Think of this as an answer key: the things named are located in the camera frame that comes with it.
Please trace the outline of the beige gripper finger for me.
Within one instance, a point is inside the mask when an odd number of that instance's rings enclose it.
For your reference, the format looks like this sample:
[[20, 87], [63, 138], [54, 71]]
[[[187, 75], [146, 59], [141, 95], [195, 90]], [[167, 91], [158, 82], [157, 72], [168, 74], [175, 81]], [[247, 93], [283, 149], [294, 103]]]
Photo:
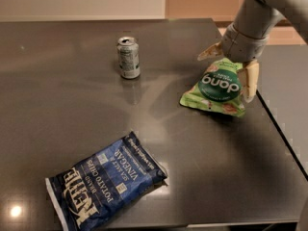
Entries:
[[223, 51], [221, 48], [221, 43], [215, 43], [211, 46], [209, 46], [207, 49], [205, 49], [203, 52], [201, 52], [197, 59], [199, 61], [204, 61], [206, 59], [210, 59], [210, 58], [215, 58], [218, 56], [222, 56], [223, 55]]
[[244, 63], [243, 68], [238, 71], [238, 77], [243, 88], [244, 101], [251, 102], [257, 91], [259, 78], [259, 63], [254, 60], [249, 63]]

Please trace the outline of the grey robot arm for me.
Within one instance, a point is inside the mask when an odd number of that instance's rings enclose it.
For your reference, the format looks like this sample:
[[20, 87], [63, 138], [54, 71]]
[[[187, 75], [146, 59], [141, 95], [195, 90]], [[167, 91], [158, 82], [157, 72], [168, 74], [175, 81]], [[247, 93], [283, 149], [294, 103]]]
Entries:
[[250, 102], [257, 91], [258, 58], [269, 40], [270, 31], [282, 19], [287, 19], [308, 43], [308, 0], [244, 0], [220, 42], [209, 46], [197, 58], [203, 61], [222, 55], [234, 63], [241, 63], [239, 78], [243, 97]]

